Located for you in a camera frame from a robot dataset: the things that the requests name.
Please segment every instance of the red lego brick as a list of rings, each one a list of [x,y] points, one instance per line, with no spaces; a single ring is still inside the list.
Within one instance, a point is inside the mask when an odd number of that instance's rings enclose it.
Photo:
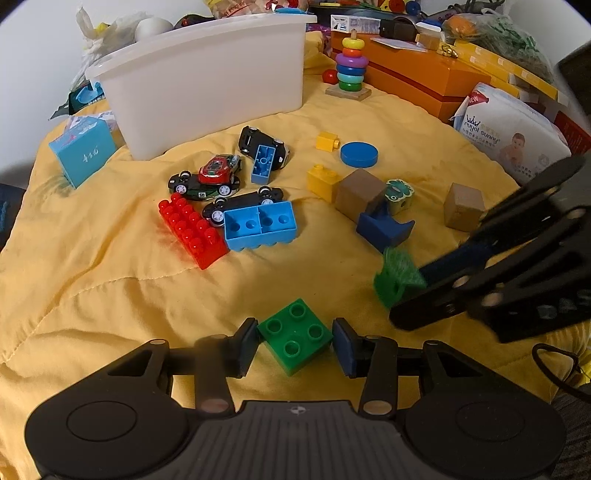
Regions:
[[[217,230],[195,212],[187,203],[187,199],[178,193],[173,193],[170,201],[162,200],[158,204],[158,210],[201,270],[205,270],[229,252],[226,242]]]

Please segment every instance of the green lego brick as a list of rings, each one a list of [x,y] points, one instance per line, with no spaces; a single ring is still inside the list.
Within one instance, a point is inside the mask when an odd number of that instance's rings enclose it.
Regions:
[[[374,277],[374,289],[387,309],[392,308],[405,294],[408,296],[424,288],[427,288],[427,282],[405,250],[384,250],[384,267]]]
[[[258,326],[267,346],[287,375],[293,375],[332,341],[326,328],[302,299]]]

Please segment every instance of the colorful ring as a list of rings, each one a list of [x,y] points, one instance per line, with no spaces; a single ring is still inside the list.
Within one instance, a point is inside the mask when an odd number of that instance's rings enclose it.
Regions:
[[[339,53],[335,60],[336,63],[343,67],[352,67],[354,69],[364,69],[369,64],[367,57],[359,57],[358,59],[355,59],[352,57],[346,57],[342,53]]]
[[[357,77],[365,75],[365,69],[354,69],[351,67],[345,67],[343,65],[337,65],[336,71],[339,73],[344,73],[345,75],[355,75]]]
[[[353,57],[358,59],[361,56],[361,50],[355,50],[354,48],[343,48],[343,55],[345,57]]]
[[[354,76],[354,75],[345,75],[344,73],[337,73],[336,77],[339,79],[340,82],[345,83],[363,83],[363,77]]]
[[[350,48],[351,50],[362,50],[365,42],[360,38],[347,37],[343,39],[343,48]]]
[[[361,90],[360,83],[339,82],[339,88],[345,92],[358,92]]]

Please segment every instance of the blue disc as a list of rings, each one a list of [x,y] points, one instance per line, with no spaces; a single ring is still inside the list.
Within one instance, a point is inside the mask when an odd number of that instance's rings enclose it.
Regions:
[[[378,161],[378,149],[365,142],[347,143],[340,149],[340,159],[349,167],[373,167]]]

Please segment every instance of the wooden base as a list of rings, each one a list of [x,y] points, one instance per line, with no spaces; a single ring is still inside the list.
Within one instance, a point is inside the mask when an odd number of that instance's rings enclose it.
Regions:
[[[339,85],[331,85],[326,89],[325,93],[326,95],[332,95],[333,97],[349,98],[351,100],[363,100],[371,95],[371,90],[362,87],[358,92],[347,92],[345,90],[341,90]]]

